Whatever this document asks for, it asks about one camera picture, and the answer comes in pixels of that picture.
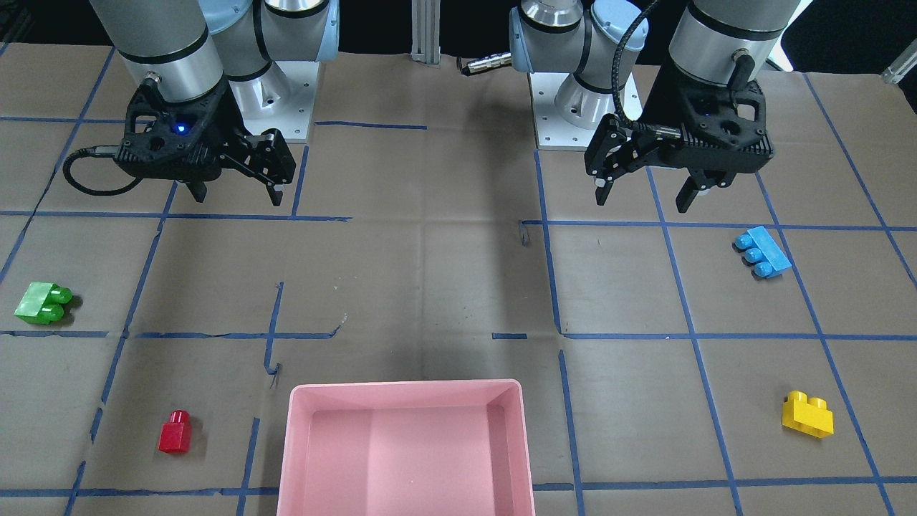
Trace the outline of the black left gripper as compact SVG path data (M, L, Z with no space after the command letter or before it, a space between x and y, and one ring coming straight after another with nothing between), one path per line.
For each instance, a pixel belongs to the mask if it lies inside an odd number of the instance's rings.
M754 173L768 164L775 150L753 67L753 61L733 61L726 84L711 85L675 62L663 62L638 121L609 113L594 130L584 169L594 179L596 204L605 205L617 179L644 166L700 170L688 171L676 196L676 208L685 214L698 195L717 186L713 173ZM679 136L658 138L645 125L675 128Z

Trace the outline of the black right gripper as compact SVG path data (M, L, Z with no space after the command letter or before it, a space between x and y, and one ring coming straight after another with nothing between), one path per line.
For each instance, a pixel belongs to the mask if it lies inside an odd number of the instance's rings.
M281 206L296 163L278 128L248 136L226 78L203 97L184 102L166 101L159 87L146 78L129 101L115 154L122 170L134 178L186 182L194 201L203 203L204 182L233 168L261 182L272 206Z

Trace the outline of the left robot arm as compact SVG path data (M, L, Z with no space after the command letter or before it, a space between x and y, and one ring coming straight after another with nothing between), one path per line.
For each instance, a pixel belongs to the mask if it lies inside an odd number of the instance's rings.
M584 153L595 199L646 166L688 171L676 196L685 213L699 193L726 188L774 157L767 106L756 80L789 26L796 1L688 1L667 58L638 118L623 109L625 76L646 38L651 1L520 1L509 14L510 52L519 72L569 73L571 82L612 107Z

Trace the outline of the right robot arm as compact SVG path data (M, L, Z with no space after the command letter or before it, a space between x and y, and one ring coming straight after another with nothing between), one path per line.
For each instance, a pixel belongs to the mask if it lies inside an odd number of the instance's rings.
M137 84L114 145L76 150L67 182L92 196L175 181L203 202L233 169L279 206L294 180L317 72L340 48L337 1L94 1Z

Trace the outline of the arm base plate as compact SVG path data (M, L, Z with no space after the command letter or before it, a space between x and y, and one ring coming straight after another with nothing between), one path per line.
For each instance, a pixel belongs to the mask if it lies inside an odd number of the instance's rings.
M319 62L275 62L262 76L231 80L246 129L279 130L288 143L308 143L321 69Z
M612 95L587 90L571 73L528 75L537 147L585 151L600 119L615 111Z

